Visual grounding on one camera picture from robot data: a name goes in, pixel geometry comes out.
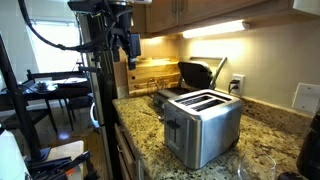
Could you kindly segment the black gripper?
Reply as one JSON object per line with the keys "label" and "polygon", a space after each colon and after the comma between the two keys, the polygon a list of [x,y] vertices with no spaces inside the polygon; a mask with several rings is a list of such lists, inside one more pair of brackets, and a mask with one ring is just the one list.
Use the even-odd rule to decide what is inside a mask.
{"label": "black gripper", "polygon": [[136,68],[136,59],[141,55],[140,35],[131,33],[129,35],[128,45],[128,69],[134,70]]}

